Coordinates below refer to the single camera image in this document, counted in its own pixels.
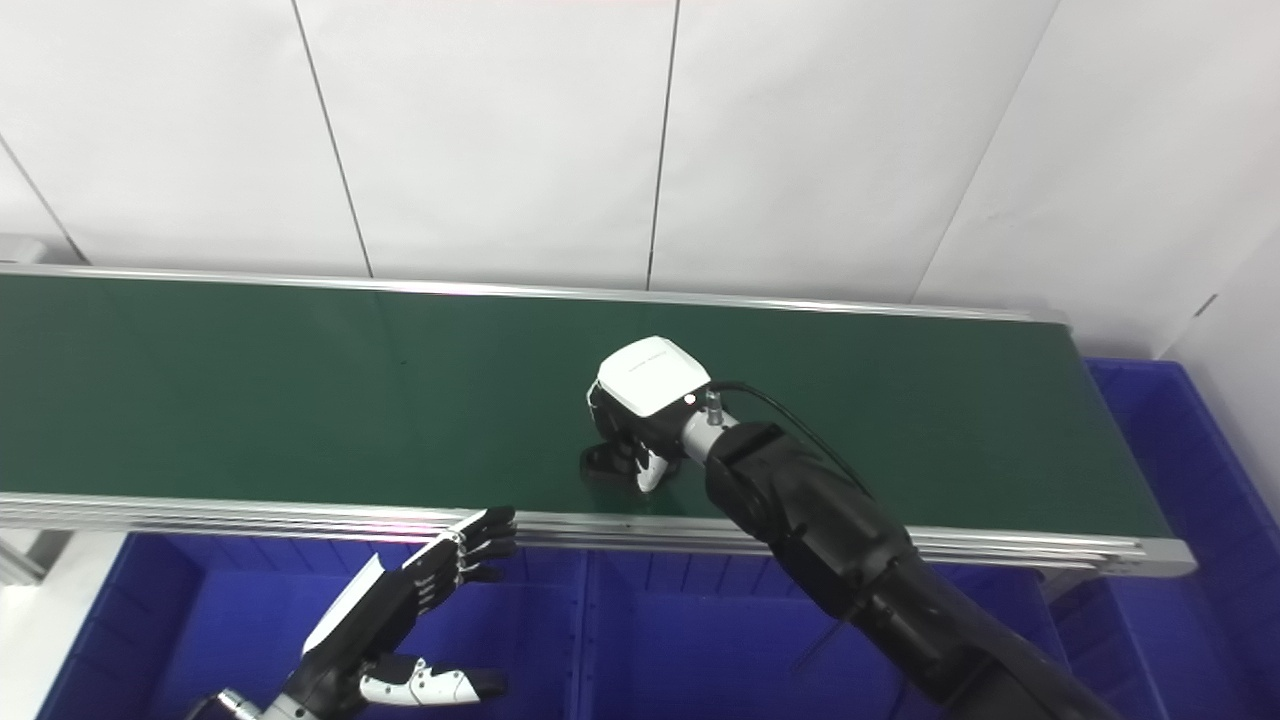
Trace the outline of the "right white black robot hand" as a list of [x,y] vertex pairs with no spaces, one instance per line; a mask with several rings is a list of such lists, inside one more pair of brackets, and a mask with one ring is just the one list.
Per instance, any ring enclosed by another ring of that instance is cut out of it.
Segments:
[[685,459],[703,464],[735,424],[705,368],[671,340],[652,336],[607,357],[588,396],[602,442],[584,452],[585,477],[653,492]]

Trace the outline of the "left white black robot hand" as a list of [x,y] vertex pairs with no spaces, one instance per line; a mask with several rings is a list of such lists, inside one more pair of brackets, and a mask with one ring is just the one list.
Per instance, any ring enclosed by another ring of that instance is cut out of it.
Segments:
[[508,689],[500,670],[431,664],[398,648],[426,612],[468,583],[498,582],[489,566],[517,550],[515,509],[489,507],[433,537],[398,568],[374,555],[303,643],[265,719],[355,719],[371,706],[476,705]]

